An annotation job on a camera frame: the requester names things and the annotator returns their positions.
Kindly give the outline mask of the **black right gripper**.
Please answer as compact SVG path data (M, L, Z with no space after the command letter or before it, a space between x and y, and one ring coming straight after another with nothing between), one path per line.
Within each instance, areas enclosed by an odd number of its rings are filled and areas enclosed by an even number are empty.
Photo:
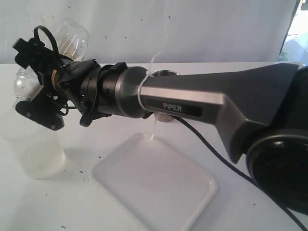
M39 30L47 36L51 50L40 40ZM60 55L53 34L42 25L34 28L31 39L19 38L13 48L18 52L15 62L24 69L30 66L43 86L32 100L16 104L18 114L51 130L64 127L68 101L84 116L98 114L101 66L94 59L72 61Z

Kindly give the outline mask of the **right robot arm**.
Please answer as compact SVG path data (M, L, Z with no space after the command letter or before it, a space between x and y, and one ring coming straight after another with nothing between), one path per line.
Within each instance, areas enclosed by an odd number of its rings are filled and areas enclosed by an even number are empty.
M19 38L15 62L30 67L41 89L15 109L48 129L64 127L68 103L80 125L112 115L167 114L215 126L233 166L246 156L249 180L274 202L308 212L308 69L278 63L244 71L155 77L126 63L99 65L59 53L52 33Z

